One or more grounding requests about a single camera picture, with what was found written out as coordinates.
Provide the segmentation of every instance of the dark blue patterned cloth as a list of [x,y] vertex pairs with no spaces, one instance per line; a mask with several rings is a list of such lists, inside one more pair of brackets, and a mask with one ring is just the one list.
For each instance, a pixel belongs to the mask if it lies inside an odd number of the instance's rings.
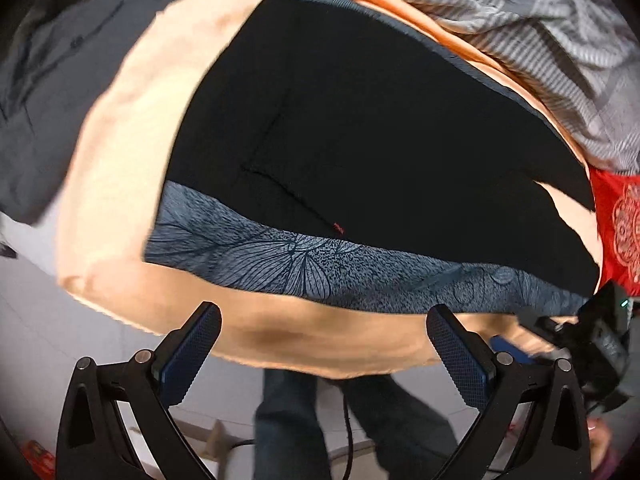
[[521,270],[453,263],[253,222],[215,198],[174,182],[162,193],[146,261],[186,270],[217,285],[288,294],[353,310],[540,315],[576,312],[585,299]]

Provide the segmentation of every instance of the person's leg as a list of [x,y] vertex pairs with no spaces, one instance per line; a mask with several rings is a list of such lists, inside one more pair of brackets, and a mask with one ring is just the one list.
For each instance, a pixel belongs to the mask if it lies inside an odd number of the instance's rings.
[[318,379],[265,370],[255,412],[254,480],[331,480],[324,434],[316,417]]
[[389,480],[429,480],[458,443],[449,421],[403,390],[390,375],[336,381],[376,444]]

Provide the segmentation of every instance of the tiled floor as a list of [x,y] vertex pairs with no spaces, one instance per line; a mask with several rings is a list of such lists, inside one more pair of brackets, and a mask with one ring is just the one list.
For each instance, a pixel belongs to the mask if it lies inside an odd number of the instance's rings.
[[[0,413],[18,439],[34,438],[55,450],[58,419],[78,358],[119,362],[159,341],[79,304],[28,260],[0,258]],[[459,438],[475,419],[476,411],[465,406],[442,366],[408,370],[396,378],[448,415]],[[208,358],[172,413],[202,427],[219,419],[231,434],[247,438],[252,435],[261,384],[260,370]],[[336,388],[320,386],[318,416],[328,449],[345,446],[342,397]],[[357,424],[354,429],[356,441],[364,440]]]

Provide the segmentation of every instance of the black cable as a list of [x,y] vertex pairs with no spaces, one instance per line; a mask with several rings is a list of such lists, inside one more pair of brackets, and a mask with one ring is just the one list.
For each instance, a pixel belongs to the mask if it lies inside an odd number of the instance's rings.
[[344,410],[344,425],[347,428],[347,442],[349,446],[347,455],[347,467],[344,470],[342,480],[349,480],[349,476],[351,476],[351,468],[353,467],[353,430],[351,429],[351,419],[349,418],[347,397],[345,397],[344,394],[342,394],[342,408]]
[[235,444],[232,444],[231,447],[229,448],[229,451],[231,451],[232,449],[235,449],[236,447],[252,446],[253,444],[255,444],[255,442],[252,438],[249,438],[247,440],[241,440],[240,442],[236,442]]

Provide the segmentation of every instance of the striped fabric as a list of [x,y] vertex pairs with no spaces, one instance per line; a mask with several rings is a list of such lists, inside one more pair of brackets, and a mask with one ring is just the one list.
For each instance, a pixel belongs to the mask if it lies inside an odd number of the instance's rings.
[[640,45],[611,0],[404,1],[507,66],[591,164],[640,173]]

